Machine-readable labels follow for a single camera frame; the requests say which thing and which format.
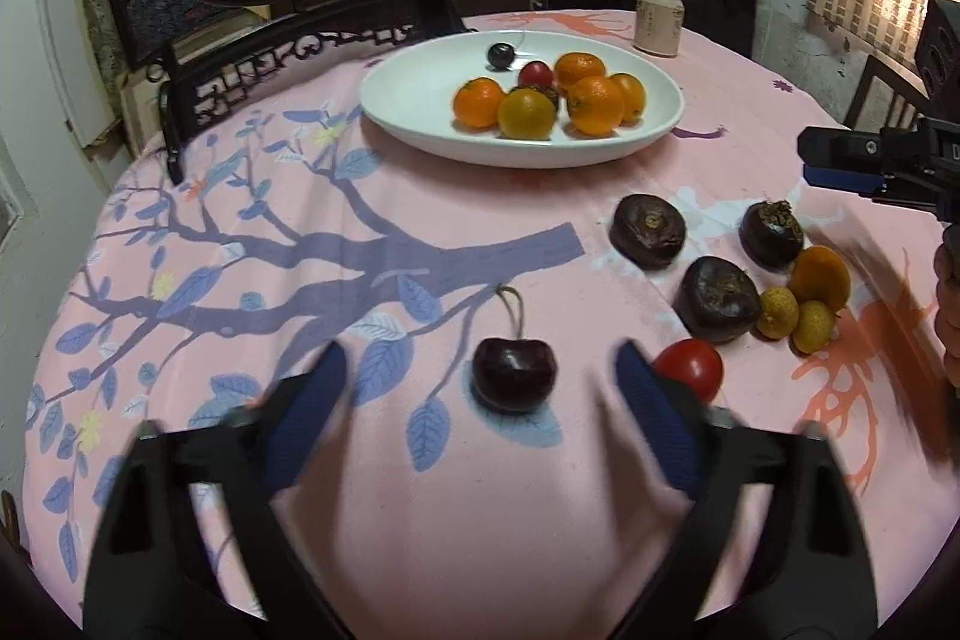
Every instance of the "table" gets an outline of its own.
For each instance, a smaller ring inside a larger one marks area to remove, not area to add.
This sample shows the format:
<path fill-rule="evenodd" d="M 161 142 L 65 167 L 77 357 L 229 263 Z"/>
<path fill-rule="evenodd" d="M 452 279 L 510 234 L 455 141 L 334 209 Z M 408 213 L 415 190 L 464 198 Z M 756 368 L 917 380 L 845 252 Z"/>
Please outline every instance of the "table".
<path fill-rule="evenodd" d="M 569 31 L 630 47 L 626 12 L 544 12 L 477 28 Z M 134 427 L 214 423 L 339 335 L 352 388 L 298 487 L 275 501 L 295 547 L 359 638 L 605 638 L 664 553 L 688 503 L 613 389 L 611 355 L 652 355 L 685 330 L 670 302 L 704 254 L 782 284 L 736 227 L 789 199 L 808 237 L 853 271 L 839 338 L 808 359 L 747 335 L 721 348 L 718 405 L 752 426 L 829 426 L 863 514 L 887 617 L 938 554 L 960 509 L 933 403 L 928 215 L 803 184 L 797 134 L 832 120 L 774 73 L 697 34 L 656 60 L 686 97 L 680 127 L 630 159 L 560 172 L 432 158 L 361 118 L 357 86 L 385 57 L 339 63 L 205 132 L 174 189 L 148 152 L 107 199 L 40 357 L 27 410 L 24 506 L 37 574 L 75 619 L 97 518 Z M 675 204 L 683 256 L 643 274 L 611 249 L 630 193 Z M 483 414 L 464 362 L 526 299 L 528 333 L 560 365 L 549 406 Z M 256 612 L 216 491 L 195 491 L 224 588 Z M 762 513 L 751 493 L 707 609 L 726 605 Z"/>

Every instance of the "orange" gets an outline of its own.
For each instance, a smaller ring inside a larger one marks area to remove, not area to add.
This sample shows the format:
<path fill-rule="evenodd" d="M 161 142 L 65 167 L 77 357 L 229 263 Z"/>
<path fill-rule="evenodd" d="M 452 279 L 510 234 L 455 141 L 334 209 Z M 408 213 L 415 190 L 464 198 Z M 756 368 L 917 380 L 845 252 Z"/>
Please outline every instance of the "orange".
<path fill-rule="evenodd" d="M 623 91 L 623 117 L 620 122 L 630 124 L 638 121 L 647 106 L 647 90 L 643 83 L 632 74 L 624 73 L 614 74 L 611 80 Z"/>
<path fill-rule="evenodd" d="M 808 247 L 797 257 L 787 287 L 800 304 L 823 302 L 838 313 L 850 299 L 850 271 L 829 247 Z"/>
<path fill-rule="evenodd" d="M 504 98 L 497 118 L 508 139 L 547 139 L 557 121 L 557 109 L 541 92 L 522 88 Z"/>
<path fill-rule="evenodd" d="M 606 136 L 623 119 L 626 101 L 620 87 L 608 77 L 586 77 L 566 94 L 566 111 L 578 131 Z"/>
<path fill-rule="evenodd" d="M 490 128 L 496 125 L 496 111 L 504 95 L 491 78 L 472 79 L 453 97 L 453 115 L 470 128 Z"/>
<path fill-rule="evenodd" d="M 584 77 L 603 77 L 607 67 L 596 55 L 588 52 L 568 52 L 561 55 L 553 68 L 554 79 L 560 92 L 567 92 Z"/>

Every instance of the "red fruit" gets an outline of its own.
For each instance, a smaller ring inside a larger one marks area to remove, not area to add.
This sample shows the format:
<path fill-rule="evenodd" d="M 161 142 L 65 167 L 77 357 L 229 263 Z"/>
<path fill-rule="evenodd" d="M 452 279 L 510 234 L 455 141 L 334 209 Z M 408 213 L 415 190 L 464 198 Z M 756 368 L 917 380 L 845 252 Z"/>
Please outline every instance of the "red fruit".
<path fill-rule="evenodd" d="M 723 359 L 702 339 L 684 339 L 664 350 L 653 363 L 662 376 L 685 383 L 704 405 L 717 396 L 723 383 Z"/>
<path fill-rule="evenodd" d="M 553 71 L 543 61 L 531 61 L 520 70 L 520 85 L 553 87 Z"/>

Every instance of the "white plate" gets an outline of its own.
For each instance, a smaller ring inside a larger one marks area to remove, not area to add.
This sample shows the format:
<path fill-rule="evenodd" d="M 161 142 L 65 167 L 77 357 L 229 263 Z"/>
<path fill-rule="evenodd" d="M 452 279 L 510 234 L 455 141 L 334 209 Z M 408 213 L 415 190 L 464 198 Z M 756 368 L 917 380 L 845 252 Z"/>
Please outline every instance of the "white plate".
<path fill-rule="evenodd" d="M 517 50 L 510 71 L 493 71 L 487 64 L 487 50 L 497 42 Z M 620 126 L 608 137 L 576 138 L 568 133 L 566 104 L 560 102 L 560 117 L 545 142 L 504 139 L 496 127 L 481 132 L 454 127 L 451 103 L 467 81 L 488 76 L 508 91 L 517 87 L 517 73 L 526 64 L 544 61 L 552 68 L 567 52 L 592 53 L 609 74 L 624 71 L 639 79 L 647 90 L 642 120 Z M 483 31 L 415 44 L 367 75 L 360 85 L 360 104 L 373 122 L 414 148 L 454 161 L 512 169 L 565 169 L 624 158 L 668 134 L 683 114 L 677 83 L 645 58 L 612 44 L 547 31 Z"/>

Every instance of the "wall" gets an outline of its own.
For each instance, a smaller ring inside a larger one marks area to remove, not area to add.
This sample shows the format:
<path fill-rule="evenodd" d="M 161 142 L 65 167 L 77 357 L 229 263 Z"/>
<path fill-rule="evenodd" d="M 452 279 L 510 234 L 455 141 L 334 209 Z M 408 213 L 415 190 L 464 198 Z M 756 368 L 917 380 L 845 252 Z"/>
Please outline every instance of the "wall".
<path fill-rule="evenodd" d="M 19 496 L 37 356 L 104 191 L 53 89 L 37 0 L 0 0 L 0 31 L 0 172 L 24 213 L 0 247 L 0 488 Z"/>

